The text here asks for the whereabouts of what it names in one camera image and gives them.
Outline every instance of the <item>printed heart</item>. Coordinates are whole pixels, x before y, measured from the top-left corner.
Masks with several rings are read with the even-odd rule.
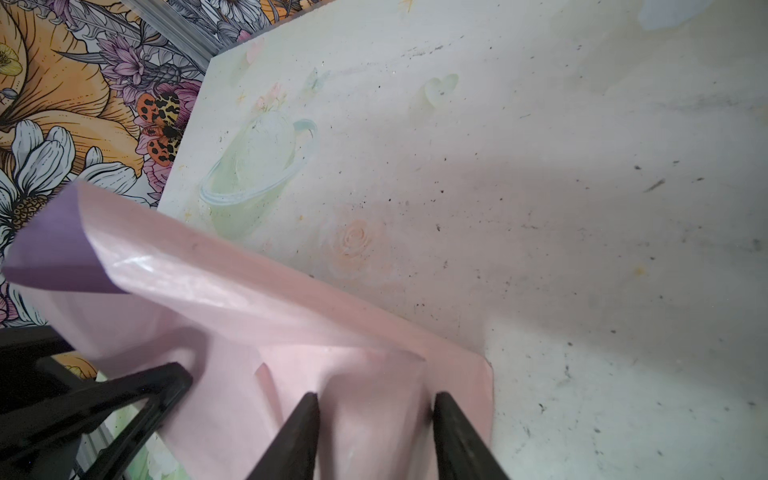
[[[458,75],[455,73],[446,75],[442,80],[430,78],[424,85],[424,95],[429,103],[437,108],[448,100],[450,94],[456,89],[456,85],[458,85]]]

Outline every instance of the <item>orange butterfly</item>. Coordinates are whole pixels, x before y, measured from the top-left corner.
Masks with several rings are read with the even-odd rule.
[[[175,93],[162,93],[157,97],[143,94],[136,103],[136,110],[139,117],[152,124],[144,127],[142,132],[155,137],[147,143],[150,158],[163,167],[172,164],[183,133],[174,126],[181,112],[179,97]]]

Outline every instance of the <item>table surface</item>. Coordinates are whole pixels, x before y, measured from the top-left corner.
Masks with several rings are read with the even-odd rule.
[[[158,210],[214,232],[201,179],[279,82],[318,154],[237,242],[484,354],[512,478],[761,478],[766,24],[336,0],[211,62]]]

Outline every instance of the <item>purple flower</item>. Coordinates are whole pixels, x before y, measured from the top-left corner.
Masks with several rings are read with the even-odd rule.
[[[72,18],[72,11],[70,10],[69,0],[48,0],[45,6],[53,10],[57,18],[63,18],[67,25],[76,25],[77,23]]]
[[[98,46],[108,63],[101,73],[112,81],[109,88],[115,90],[126,104],[136,105],[141,94],[153,91],[153,85],[142,83],[145,70],[142,47],[134,48],[123,37],[99,38]]]

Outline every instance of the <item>yellow stain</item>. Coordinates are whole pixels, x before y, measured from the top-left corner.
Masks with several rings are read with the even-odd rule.
[[[411,7],[413,6],[413,0],[400,0],[400,5],[404,5],[407,7],[407,12],[411,12]]]

